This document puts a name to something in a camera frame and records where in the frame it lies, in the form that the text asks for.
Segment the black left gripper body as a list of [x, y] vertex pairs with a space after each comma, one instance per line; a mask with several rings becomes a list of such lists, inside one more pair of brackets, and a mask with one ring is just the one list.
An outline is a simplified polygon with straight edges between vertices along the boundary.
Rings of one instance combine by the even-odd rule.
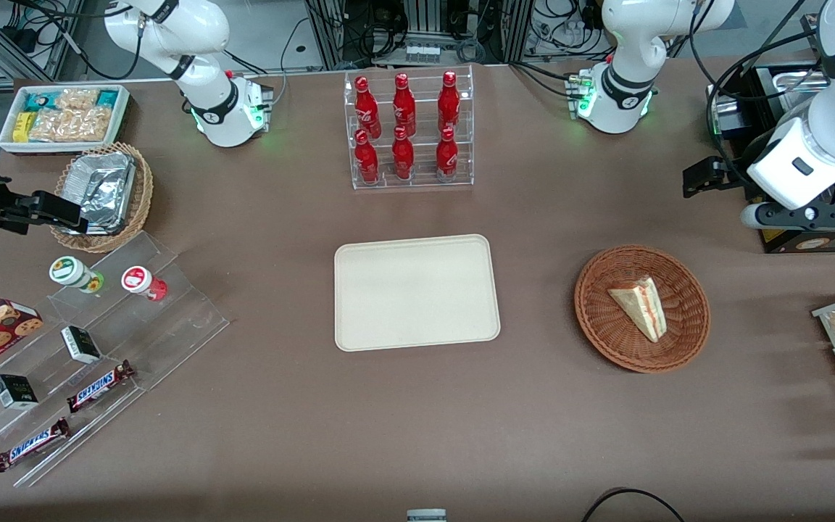
[[761, 153], [761, 139], [722, 140], [722, 145], [723, 155], [725, 155], [723, 161], [729, 163], [726, 168], [726, 177], [723, 179], [723, 191], [742, 189], [744, 192], [760, 192], [761, 189], [752, 181], [747, 171]]

